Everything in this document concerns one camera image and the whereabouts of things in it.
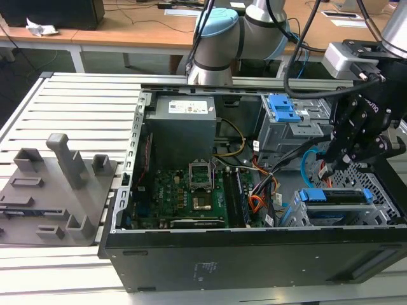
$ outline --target aluminum profile table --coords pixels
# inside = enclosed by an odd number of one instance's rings
[[[236,85],[282,88],[276,79],[236,78]],[[179,76],[55,73],[40,78],[0,131],[0,189],[14,172],[21,147],[35,147],[43,156],[51,132],[63,132],[69,147],[84,158],[108,154],[123,167],[141,83],[185,84]],[[293,81],[296,88],[333,89],[350,83]],[[394,161],[403,170],[406,156]],[[109,197],[119,186],[113,180]],[[91,247],[28,247],[0,245],[0,304],[406,304],[407,259],[360,285],[207,290],[128,294],[109,260],[99,260]]]

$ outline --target gray floor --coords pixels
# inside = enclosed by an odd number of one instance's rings
[[[34,72],[18,50],[14,49],[14,52],[16,53],[15,62],[7,63],[4,59],[0,60],[0,127],[13,113],[42,71],[75,72],[71,55],[67,51],[56,53],[54,50],[23,50],[24,55],[38,70],[37,72]],[[130,54],[130,63],[132,67],[124,67],[121,53],[85,52],[86,71],[89,73],[169,74],[168,55]],[[278,64],[278,62],[271,63],[265,69],[261,61],[247,61],[242,64],[241,75],[275,77]],[[300,65],[298,63],[292,72],[298,73]],[[178,74],[183,73],[184,66],[185,57],[178,68]],[[311,62],[307,64],[303,73],[303,78],[328,77],[329,75],[320,64]]]

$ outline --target white table leg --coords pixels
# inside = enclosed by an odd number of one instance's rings
[[[124,63],[125,63],[125,67],[126,67],[126,68],[131,67],[130,59],[129,59],[129,57],[128,57],[128,53],[123,53],[123,61],[124,61]]]
[[[3,56],[7,62],[15,62],[13,48],[0,48],[0,55]]]
[[[70,50],[76,73],[85,73],[85,58],[79,48]]]

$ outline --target black cable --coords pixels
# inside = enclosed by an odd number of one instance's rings
[[[29,65],[34,69],[34,72],[36,72],[39,76],[39,73],[37,72],[36,68],[34,67],[34,65],[31,63],[31,61],[28,59],[28,57],[25,55],[25,53],[16,45],[16,43],[11,39],[11,37],[7,34],[7,32],[4,30],[3,26],[0,24],[0,28],[1,30],[6,34],[8,40],[11,41],[11,43],[14,44],[14,46],[16,47],[16,49],[24,56],[25,60],[29,63]]]
[[[266,204],[267,204],[267,212],[271,211],[272,215],[269,215],[270,217],[273,217],[273,221],[274,221],[274,226],[277,226],[277,220],[276,220],[276,213],[275,213],[275,209],[273,206],[273,200],[272,200],[272,182],[270,181],[267,185],[267,189],[265,192],[265,200],[266,200]]]
[[[363,1],[362,1],[362,0],[356,0],[356,2],[357,2],[357,5],[359,6],[359,9],[360,9],[361,12],[362,12],[363,18],[364,18],[365,20],[366,20],[366,19],[370,19],[369,14],[368,14],[368,11],[366,10],[366,7],[365,7],[364,4],[363,4]]]
[[[295,22],[297,23],[297,26],[298,26],[298,37],[300,37],[301,36],[301,25],[300,25],[300,21],[297,19],[297,18],[295,18],[295,17],[292,17],[292,18],[288,18],[287,19],[287,21],[290,21],[290,20],[295,20]],[[302,54],[303,54],[303,48],[301,48],[301,51],[300,51],[300,55],[298,55],[298,58],[296,59],[296,61],[299,61],[300,60],[300,58],[301,58],[301,56],[302,56]]]
[[[105,10],[105,11],[121,11],[121,10],[141,10],[141,9],[146,9],[146,8],[152,8],[153,6],[156,6],[157,4],[152,4],[150,6],[143,6],[142,8],[116,8],[114,10]]]
[[[189,73],[189,70],[191,68],[191,61],[192,61],[192,59],[195,56],[195,53],[197,51],[199,42],[200,42],[201,37],[202,37],[202,32],[204,31],[205,25],[206,25],[206,23],[207,23],[207,21],[209,19],[209,15],[210,15],[210,13],[212,11],[212,8],[214,6],[214,2],[215,2],[214,0],[206,0],[205,4],[203,6],[203,12],[200,15],[199,21],[197,23],[197,27],[195,28],[193,46],[192,46],[192,49],[190,51],[190,54],[188,54],[188,57],[186,59],[186,65],[185,65],[186,74]]]
[[[330,135],[325,135],[320,138],[313,138],[304,143],[300,146],[294,148],[293,150],[287,152],[283,157],[281,157],[276,164],[273,165],[271,172],[276,171],[277,169],[281,168],[281,166],[289,164],[293,159],[296,159],[302,156],[307,150],[309,150],[312,146],[317,145],[319,143],[327,142],[331,140]]]
[[[228,165],[228,166],[230,166],[230,167],[246,166],[246,165],[242,164],[239,160],[237,160],[237,161],[238,161],[238,164],[231,164],[230,162],[227,162],[227,161],[226,161],[225,159],[223,159],[222,157],[216,156],[216,157],[214,157],[214,158],[221,160],[224,164],[226,164],[226,165]]]
[[[150,6],[150,5],[157,5],[157,4],[123,4],[123,3],[118,3],[118,4],[115,4],[115,3],[103,3],[103,5],[114,5],[114,6],[117,6],[117,5],[121,5],[121,6]]]
[[[190,32],[193,32],[193,30],[179,30],[179,29],[176,29],[175,27],[171,27],[170,25],[168,25],[168,24],[165,24],[165,23],[163,23],[163,22],[161,22],[161,21],[158,21],[158,20],[139,20],[139,21],[133,21],[133,19],[131,19],[131,17],[129,17],[123,10],[124,9],[122,9],[122,8],[119,8],[118,7],[118,9],[121,11],[121,13],[123,14],[123,15],[125,15],[131,22],[132,22],[132,24],[138,24],[138,23],[141,23],[141,22],[157,22],[157,23],[159,23],[159,24],[162,24],[162,25],[164,25],[164,26],[166,26],[166,27],[169,27],[170,29],[172,29],[172,30],[174,30],[174,31],[178,31],[178,32],[181,32],[181,33],[190,33]]]
[[[230,145],[227,145],[227,146],[226,146],[226,150],[228,151],[229,154],[232,153],[232,151],[230,150]],[[232,158],[237,162],[237,164],[242,165],[242,166],[245,166],[245,165],[244,165],[242,162],[240,162],[240,160],[237,158],[237,156],[238,156],[239,154],[237,154],[236,156],[232,156]]]
[[[253,189],[253,194],[260,194],[261,191],[267,186],[267,183],[269,183],[270,179],[273,177],[273,175],[281,169],[282,166],[288,165],[292,160],[299,158],[302,156],[307,150],[309,150],[312,146],[317,145],[322,142],[327,142],[331,140],[330,135],[325,135],[320,138],[313,138],[310,139],[304,143],[302,143],[300,146],[290,150],[289,152],[285,153],[277,162],[276,164],[273,165],[272,169],[270,170],[270,173],[265,177],[254,189]]]
[[[276,27],[280,30],[280,32],[286,37],[288,38],[288,40],[292,43],[297,43],[297,40],[295,37],[293,37],[292,35],[290,35],[289,33],[287,33],[287,31],[281,26],[281,24],[279,23],[279,21],[277,20],[277,18],[275,18],[273,11],[272,11],[272,6],[270,4],[269,1],[266,1],[266,6],[267,6],[267,11],[268,14],[270,15],[270,17],[272,18],[274,24],[276,25]],[[301,47],[308,50],[308,51],[314,51],[314,52],[319,52],[319,53],[325,53],[326,49],[318,49],[318,48],[313,48],[311,46],[306,46],[305,44],[303,44],[302,42],[300,43]]]
[[[297,45],[294,49],[294,53],[291,55],[290,60],[288,61],[287,64],[287,70],[286,73],[284,74],[284,90],[286,93],[292,97],[292,98],[298,98],[298,99],[313,99],[313,98],[326,98],[326,97],[338,97],[340,95],[346,95],[349,93],[354,93],[358,92],[361,90],[365,90],[371,86],[375,86],[378,83],[380,83],[382,80],[377,77],[369,77],[370,80],[363,83],[359,84],[350,88],[345,88],[342,90],[337,90],[337,91],[322,91],[322,92],[315,92],[315,93],[298,93],[294,92],[290,86],[289,86],[289,70],[290,67],[294,64],[295,58],[298,54],[298,50],[302,47],[302,42],[304,41],[304,38],[311,26],[312,21],[314,20],[315,14],[317,13],[318,6],[321,3],[321,0],[316,0],[314,8],[311,11],[310,17],[308,18],[307,24],[305,24],[304,29],[303,29],[303,34],[300,37],[300,40],[297,42]]]

